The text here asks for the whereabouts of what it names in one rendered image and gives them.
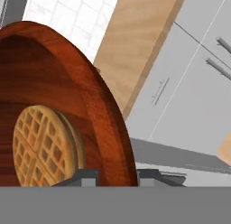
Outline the grey cupboard door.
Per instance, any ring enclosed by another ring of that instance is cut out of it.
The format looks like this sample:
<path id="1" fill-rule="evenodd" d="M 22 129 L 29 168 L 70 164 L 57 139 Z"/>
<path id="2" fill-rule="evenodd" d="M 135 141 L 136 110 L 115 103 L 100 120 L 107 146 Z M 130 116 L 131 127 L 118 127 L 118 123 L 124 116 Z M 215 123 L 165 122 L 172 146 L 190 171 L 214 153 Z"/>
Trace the grey cupboard door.
<path id="1" fill-rule="evenodd" d="M 228 68 L 199 48 L 171 102 L 152 131 L 155 143 L 215 155 L 231 132 L 231 80 Z"/>
<path id="2" fill-rule="evenodd" d="M 132 138 L 150 139 L 154 127 L 198 46 L 198 42 L 173 24 L 132 110 L 125 120 L 128 133 Z M 159 81 L 166 78 L 170 78 L 170 80 L 157 105 L 153 106 L 152 97 L 157 91 Z"/>

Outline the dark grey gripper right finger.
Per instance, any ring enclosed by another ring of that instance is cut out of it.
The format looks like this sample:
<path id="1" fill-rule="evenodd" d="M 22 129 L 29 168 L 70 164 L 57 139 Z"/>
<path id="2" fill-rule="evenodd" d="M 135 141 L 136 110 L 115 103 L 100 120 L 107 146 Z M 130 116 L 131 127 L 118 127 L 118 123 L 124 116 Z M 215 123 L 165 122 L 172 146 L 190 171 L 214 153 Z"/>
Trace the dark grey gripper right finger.
<path id="1" fill-rule="evenodd" d="M 160 172 L 158 169 L 138 169 L 140 187 L 183 187 L 186 181 L 184 174 Z"/>

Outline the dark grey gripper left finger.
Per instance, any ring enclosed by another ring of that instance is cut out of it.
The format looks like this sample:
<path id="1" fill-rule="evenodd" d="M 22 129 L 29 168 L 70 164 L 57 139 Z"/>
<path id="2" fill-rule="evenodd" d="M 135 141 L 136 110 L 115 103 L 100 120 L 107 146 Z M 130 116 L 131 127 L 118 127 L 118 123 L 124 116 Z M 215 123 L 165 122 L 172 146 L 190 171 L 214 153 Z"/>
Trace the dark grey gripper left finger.
<path id="1" fill-rule="evenodd" d="M 98 172 L 95 169 L 79 169 L 74 175 L 57 183 L 57 186 L 97 187 Z"/>

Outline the dark grey appliance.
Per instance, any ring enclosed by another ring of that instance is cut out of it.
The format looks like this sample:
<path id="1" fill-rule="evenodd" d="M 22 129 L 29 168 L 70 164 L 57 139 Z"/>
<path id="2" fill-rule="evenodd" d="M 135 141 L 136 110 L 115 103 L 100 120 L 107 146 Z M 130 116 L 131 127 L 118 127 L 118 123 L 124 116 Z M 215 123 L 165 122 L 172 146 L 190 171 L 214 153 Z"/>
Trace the dark grey appliance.
<path id="1" fill-rule="evenodd" d="M 27 0 L 0 0 L 0 28 L 23 19 Z"/>

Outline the round golden waffle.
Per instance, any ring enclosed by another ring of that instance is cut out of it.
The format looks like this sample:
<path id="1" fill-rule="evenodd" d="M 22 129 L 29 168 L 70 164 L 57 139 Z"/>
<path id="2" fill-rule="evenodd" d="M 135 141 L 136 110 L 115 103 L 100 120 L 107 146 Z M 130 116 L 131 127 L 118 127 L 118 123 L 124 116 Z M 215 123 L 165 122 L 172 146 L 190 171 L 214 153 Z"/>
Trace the round golden waffle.
<path id="1" fill-rule="evenodd" d="M 42 105 L 25 108 L 17 118 L 13 156 L 22 186 L 52 186 L 86 167 L 79 132 L 61 112 Z"/>

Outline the brown wooden bowl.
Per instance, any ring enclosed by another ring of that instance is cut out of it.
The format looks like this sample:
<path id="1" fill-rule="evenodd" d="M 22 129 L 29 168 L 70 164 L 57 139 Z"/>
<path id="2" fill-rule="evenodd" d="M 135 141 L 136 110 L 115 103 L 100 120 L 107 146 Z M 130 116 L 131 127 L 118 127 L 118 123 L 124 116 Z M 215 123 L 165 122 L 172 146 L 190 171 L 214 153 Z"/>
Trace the brown wooden bowl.
<path id="1" fill-rule="evenodd" d="M 79 132 L 86 167 L 99 186 L 135 186 L 134 154 L 116 101 L 87 57 L 50 27 L 15 22 L 0 29 L 0 186 L 22 186 L 13 156 L 22 111 L 61 112 Z"/>

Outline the grey drawer front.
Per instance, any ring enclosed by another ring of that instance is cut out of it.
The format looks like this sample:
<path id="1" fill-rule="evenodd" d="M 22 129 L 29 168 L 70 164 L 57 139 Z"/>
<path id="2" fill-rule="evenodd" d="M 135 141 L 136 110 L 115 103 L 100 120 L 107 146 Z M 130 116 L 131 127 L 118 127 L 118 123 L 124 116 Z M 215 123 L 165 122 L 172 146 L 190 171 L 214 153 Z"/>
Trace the grey drawer front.
<path id="1" fill-rule="evenodd" d="M 203 42 L 207 49 L 231 69 L 231 54 L 217 43 L 218 37 L 231 46 L 231 0 L 225 0 Z"/>
<path id="2" fill-rule="evenodd" d="M 225 0 L 184 0 L 174 24 L 200 42 Z"/>

